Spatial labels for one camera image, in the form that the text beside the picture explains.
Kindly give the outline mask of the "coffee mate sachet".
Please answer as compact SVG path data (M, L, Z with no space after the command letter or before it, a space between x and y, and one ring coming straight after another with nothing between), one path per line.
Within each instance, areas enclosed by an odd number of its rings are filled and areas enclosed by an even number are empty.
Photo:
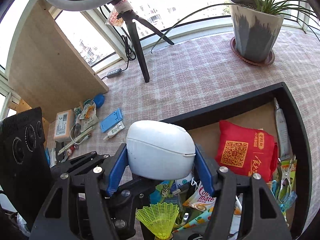
M67 155L70 157L73 152L75 151L75 145L71 145L68 149L67 149Z

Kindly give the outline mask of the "small white ointment tube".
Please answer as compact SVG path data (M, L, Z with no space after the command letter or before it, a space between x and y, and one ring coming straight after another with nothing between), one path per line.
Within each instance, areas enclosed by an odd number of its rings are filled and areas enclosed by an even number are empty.
M111 139L112 137L114 137L116 134L118 134L120 131L122 131L123 129L125 128L124 124L122 121L118 122L116 124L116 126L114 126L113 128L111 128L106 136L104 137L104 140L109 140Z

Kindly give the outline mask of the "white paper bag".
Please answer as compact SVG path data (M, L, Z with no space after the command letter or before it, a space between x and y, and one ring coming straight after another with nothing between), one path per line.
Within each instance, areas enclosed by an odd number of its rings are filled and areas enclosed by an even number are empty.
M89 118L84 118L81 120L81 132L84 132L86 129L94 126L96 123L99 122L99 119L96 114L96 110L94 110L90 115Z

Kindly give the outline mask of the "blue phone stand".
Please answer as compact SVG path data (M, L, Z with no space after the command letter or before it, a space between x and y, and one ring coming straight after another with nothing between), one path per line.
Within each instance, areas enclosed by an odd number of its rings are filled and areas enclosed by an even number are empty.
M114 112L112 112L109 116L107 116L104 120L100 122L101 132L105 133L109 131L122 120L123 120L123 115L121 113L121 110L120 108L117 108Z

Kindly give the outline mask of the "white egg-shaped charger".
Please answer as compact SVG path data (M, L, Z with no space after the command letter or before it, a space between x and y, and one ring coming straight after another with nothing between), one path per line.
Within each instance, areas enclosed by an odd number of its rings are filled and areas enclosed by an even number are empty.
M129 127L126 148L131 172L153 180L187 177L196 155L195 143L183 127L153 120Z

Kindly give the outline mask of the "orange clear snack wrapper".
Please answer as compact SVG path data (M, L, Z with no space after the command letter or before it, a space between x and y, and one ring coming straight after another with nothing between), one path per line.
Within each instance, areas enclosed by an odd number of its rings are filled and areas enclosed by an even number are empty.
M96 114L96 104L86 104L82 112L78 115L79 119L89 119L91 116Z

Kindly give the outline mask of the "orange tissue pack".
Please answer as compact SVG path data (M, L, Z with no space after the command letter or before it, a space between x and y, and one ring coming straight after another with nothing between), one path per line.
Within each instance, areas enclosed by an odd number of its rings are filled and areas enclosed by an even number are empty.
M74 125L74 111L72 109L57 113L54 129L54 141L70 141L70 131Z

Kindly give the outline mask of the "yellow badminton shuttlecock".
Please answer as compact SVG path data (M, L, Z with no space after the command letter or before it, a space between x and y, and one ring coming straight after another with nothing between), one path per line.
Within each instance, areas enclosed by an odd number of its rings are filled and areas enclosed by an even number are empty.
M178 205L172 203L151 204L137 209L136 218L157 239L170 239L179 210Z

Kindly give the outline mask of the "red QR code pouch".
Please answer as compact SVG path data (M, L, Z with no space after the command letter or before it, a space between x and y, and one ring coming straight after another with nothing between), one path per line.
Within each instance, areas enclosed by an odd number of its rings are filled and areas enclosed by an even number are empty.
M277 168L278 145L274 136L226 120L219 122L220 141L215 157L220 166L242 176L261 175L269 182Z

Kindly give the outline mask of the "blue round lid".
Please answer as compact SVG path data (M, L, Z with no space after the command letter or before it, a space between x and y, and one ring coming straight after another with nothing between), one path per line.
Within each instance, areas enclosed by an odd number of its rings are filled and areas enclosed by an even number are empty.
M99 109L105 102L105 97L103 94L99 93L93 98L93 102L95 103L97 109Z

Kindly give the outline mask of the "large upright wooden board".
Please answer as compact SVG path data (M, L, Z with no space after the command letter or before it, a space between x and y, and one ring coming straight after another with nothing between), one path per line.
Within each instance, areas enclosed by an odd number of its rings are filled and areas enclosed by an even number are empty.
M26 6L9 49L9 86L48 122L80 102L108 92L107 85L59 28L44 0Z

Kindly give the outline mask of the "black storage tray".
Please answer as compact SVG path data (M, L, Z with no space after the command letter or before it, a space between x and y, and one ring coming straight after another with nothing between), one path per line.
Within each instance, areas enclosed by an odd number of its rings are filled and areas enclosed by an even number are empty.
M277 167L274 137L260 129L242 128L228 119L248 113L276 99L284 111L289 140L298 158L297 193L292 225L287 226L275 198L267 187L271 170ZM311 199L311 153L298 107L283 82L242 96L165 120L185 129L219 123L217 158L196 146L195 169L205 190L217 198L204 239L226 239L232 222L232 207L238 193L244 195L240 239L296 239L306 223Z

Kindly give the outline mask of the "pink plaid tablecloth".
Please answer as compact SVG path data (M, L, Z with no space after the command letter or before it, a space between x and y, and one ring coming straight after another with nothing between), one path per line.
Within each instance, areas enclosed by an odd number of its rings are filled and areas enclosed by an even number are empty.
M146 56L150 81L137 61L121 76L105 79L109 91L97 110L100 120L116 109L125 126L137 120L163 120L284 82L301 114L309 141L308 163L298 157L298 175L308 175L309 207L295 214L302 238L319 210L319 41L302 31L283 29L274 45L275 61L256 67L239 59L230 46L232 32L194 38Z

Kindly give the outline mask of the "potted spider plant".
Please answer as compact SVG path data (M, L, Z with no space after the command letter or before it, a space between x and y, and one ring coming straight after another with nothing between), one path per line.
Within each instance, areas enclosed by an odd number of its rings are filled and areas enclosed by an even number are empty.
M214 7L229 7L232 18L234 37L231 40L232 50L242 60L259 66L266 64L269 55L273 55L273 46L278 38L283 21L286 16L291 17L287 11L296 11L310 20L319 17L308 1L302 0L228 0L202 7L177 21L165 33L160 35L163 39L176 26L187 18Z

